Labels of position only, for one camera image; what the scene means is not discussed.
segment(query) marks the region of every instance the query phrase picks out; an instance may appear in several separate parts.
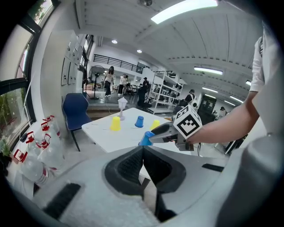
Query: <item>white shirt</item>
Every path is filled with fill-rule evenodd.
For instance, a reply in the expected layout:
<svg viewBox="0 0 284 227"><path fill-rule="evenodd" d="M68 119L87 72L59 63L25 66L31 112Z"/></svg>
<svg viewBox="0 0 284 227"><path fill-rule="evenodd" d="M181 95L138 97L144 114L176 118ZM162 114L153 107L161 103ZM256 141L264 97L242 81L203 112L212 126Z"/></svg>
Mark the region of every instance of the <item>white shirt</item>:
<svg viewBox="0 0 284 227"><path fill-rule="evenodd" d="M105 81L108 81L109 83L112 83L114 80L114 75L107 73Z"/></svg>
<svg viewBox="0 0 284 227"><path fill-rule="evenodd" d="M264 84L275 74L280 66L283 55L278 42L274 39L270 29L264 25L262 57L260 55L261 37L255 44L252 63L252 85L250 91L259 92Z"/></svg>
<svg viewBox="0 0 284 227"><path fill-rule="evenodd" d="M126 84L126 78L121 77L119 84L120 85L125 85Z"/></svg>
<svg viewBox="0 0 284 227"><path fill-rule="evenodd" d="M226 110L221 110L219 113L219 118L226 116Z"/></svg>

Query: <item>human arm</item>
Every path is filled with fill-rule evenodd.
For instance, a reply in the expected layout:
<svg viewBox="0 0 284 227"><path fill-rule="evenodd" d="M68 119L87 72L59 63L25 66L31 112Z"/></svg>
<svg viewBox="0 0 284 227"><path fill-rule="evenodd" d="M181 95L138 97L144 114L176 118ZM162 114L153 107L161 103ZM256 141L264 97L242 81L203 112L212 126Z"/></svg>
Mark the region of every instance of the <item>human arm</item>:
<svg viewBox="0 0 284 227"><path fill-rule="evenodd" d="M264 86L262 57L260 55L261 40L260 37L255 44L252 63L252 85L244 103L220 120L204 125L193 136L188 138L191 144L198 142L222 143L234 141L242 138L252 129L259 117L252 99Z"/></svg>
<svg viewBox="0 0 284 227"><path fill-rule="evenodd" d="M191 144L222 143L240 139L248 134L259 117L252 103L256 94L257 92L250 91L244 103L231 111L229 115L204 125L187 141Z"/></svg>

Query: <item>plastic water bottle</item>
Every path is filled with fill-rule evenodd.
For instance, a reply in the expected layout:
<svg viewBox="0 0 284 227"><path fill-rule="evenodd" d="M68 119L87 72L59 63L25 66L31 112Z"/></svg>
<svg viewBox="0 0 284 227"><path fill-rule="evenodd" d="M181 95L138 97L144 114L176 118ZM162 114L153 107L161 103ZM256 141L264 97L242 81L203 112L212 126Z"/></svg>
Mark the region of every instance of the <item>plastic water bottle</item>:
<svg viewBox="0 0 284 227"><path fill-rule="evenodd" d="M23 175L40 187L46 184L49 173L41 161L32 155L28 155L27 152L22 153L19 149L15 151L14 157L21 162L20 171Z"/></svg>
<svg viewBox="0 0 284 227"><path fill-rule="evenodd" d="M54 130L54 128L53 127L51 128L47 121L45 121L44 123L41 124L41 129L42 129L42 137L41 138L44 138L45 135L48 134L52 138L52 143L57 145L57 146L60 146L60 148L62 148L61 140L57 136L57 133Z"/></svg>
<svg viewBox="0 0 284 227"><path fill-rule="evenodd" d="M54 129L56 132L56 135L60 138L60 129L57 123L57 120L55 119L54 115L50 115L46 119L43 119L44 121L47 121L49 124L49 127Z"/></svg>
<svg viewBox="0 0 284 227"><path fill-rule="evenodd" d="M36 145L35 135L34 135L33 131L31 131L27 134L26 144L28 144L28 154L37 158L39 156L41 150Z"/></svg>
<svg viewBox="0 0 284 227"><path fill-rule="evenodd" d="M52 142L52 137L45 134L41 143L36 143L41 148L41 153L38 157L52 171L59 171L64 166L64 155L62 147Z"/></svg>

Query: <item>white sleeve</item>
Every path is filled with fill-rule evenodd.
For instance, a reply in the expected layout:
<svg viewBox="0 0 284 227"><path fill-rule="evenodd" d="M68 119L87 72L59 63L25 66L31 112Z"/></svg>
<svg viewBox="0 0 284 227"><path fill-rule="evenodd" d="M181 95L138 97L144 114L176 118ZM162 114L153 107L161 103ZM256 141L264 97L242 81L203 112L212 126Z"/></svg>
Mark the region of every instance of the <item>white sleeve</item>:
<svg viewBox="0 0 284 227"><path fill-rule="evenodd" d="M252 63L252 85L250 86L249 91L260 91L264 86L264 75L263 75L263 68L262 68L262 57L260 55L260 40L261 37L257 40L256 44L254 45L254 56L253 56L253 63Z"/></svg>

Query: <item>railing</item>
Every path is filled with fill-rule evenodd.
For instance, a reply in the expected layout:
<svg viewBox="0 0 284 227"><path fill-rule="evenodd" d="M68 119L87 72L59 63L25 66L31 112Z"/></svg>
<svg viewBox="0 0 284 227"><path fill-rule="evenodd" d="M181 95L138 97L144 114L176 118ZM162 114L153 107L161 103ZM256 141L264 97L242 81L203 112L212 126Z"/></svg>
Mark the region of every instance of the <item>railing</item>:
<svg viewBox="0 0 284 227"><path fill-rule="evenodd" d="M139 66L136 66L136 65L128 63L128 62L124 62L124 61L119 60L119 59L106 57L106 56L103 56L103 55L94 55L94 62L100 62L100 63L112 65L112 66L118 66L118 67L128 69L128 70L140 73L140 74L142 74L142 72L143 72L143 68L141 68Z"/></svg>

